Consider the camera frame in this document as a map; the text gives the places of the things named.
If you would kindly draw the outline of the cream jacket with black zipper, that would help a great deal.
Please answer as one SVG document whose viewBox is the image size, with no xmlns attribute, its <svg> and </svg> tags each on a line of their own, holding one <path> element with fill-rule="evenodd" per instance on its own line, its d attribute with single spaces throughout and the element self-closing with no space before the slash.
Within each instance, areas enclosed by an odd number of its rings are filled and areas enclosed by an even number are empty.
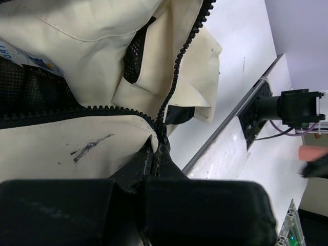
<svg viewBox="0 0 328 246">
<path fill-rule="evenodd" d="M 213 1 L 1 1 L 1 181 L 107 178 L 214 117 Z"/>
</svg>

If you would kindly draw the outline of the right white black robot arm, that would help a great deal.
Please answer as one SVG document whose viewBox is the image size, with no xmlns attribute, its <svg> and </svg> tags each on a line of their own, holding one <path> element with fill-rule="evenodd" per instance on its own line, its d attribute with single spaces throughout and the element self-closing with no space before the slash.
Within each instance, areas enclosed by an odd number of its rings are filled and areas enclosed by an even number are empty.
<svg viewBox="0 0 328 246">
<path fill-rule="evenodd" d="M 269 139 L 289 135 L 300 136 L 313 130 L 327 130 L 323 112 L 325 92 L 308 89 L 283 91 L 274 96 L 269 83 L 261 80 L 252 88 L 245 103 L 237 112 L 243 134 L 250 145 L 266 122 L 278 131 Z"/>
</svg>

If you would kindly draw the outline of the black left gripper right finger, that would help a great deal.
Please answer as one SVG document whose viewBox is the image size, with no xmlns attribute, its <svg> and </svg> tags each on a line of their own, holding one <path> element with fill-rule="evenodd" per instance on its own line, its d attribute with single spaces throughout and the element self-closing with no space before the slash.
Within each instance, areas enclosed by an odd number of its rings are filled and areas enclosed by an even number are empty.
<svg viewBox="0 0 328 246">
<path fill-rule="evenodd" d="M 274 245 L 276 219 L 252 181 L 189 179 L 160 145 L 145 181 L 145 237 L 151 245 Z"/>
</svg>

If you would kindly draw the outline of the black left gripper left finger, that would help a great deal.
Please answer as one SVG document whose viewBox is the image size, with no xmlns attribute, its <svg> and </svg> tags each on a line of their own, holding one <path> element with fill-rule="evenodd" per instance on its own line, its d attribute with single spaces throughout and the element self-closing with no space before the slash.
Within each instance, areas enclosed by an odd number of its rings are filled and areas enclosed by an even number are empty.
<svg viewBox="0 0 328 246">
<path fill-rule="evenodd" d="M 141 245 L 128 178 L 153 157 L 149 141 L 113 178 L 1 183 L 1 245 Z"/>
</svg>

